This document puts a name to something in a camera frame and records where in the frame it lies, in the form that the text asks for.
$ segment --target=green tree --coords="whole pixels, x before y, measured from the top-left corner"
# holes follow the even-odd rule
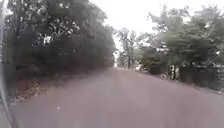
[[[134,52],[136,50],[136,45],[138,43],[138,37],[134,31],[130,31],[123,28],[117,32],[117,37],[122,44],[123,52],[120,53],[118,60],[122,60],[122,65],[127,63],[127,67],[131,68],[134,66],[136,57]]]
[[[163,51],[166,55],[167,59],[162,60],[167,60],[169,76],[183,82],[219,88],[214,86],[214,82],[218,81],[218,67],[223,64],[223,13],[216,6],[209,6],[190,16],[187,7],[168,10],[164,6],[160,16],[151,13],[149,16],[156,23],[154,29],[157,31],[150,47],[157,49],[153,53]],[[143,58],[150,63],[154,62],[144,56],[147,55]]]
[[[113,29],[88,0],[10,0],[8,8],[6,73],[14,67],[17,76],[43,76],[113,65]]]

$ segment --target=road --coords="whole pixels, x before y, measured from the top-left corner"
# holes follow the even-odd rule
[[[223,128],[224,98],[133,71],[74,77],[13,105],[20,128]]]

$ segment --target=roadside vegetation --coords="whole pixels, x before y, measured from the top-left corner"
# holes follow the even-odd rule
[[[9,0],[8,8],[3,64],[9,90],[113,65],[114,29],[88,0]]]
[[[149,13],[153,33],[137,34],[121,29],[120,67],[136,68],[214,90],[223,88],[224,13],[216,6],[194,13],[189,8],[162,8],[159,16]]]

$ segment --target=sky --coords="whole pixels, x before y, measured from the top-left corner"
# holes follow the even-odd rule
[[[186,5],[191,10],[199,10],[202,5],[218,5],[224,7],[224,0],[90,0],[98,5],[108,15],[108,24],[119,29],[126,27],[136,32],[151,30],[152,24],[147,21],[148,12],[159,15],[161,5],[168,8],[183,8]]]

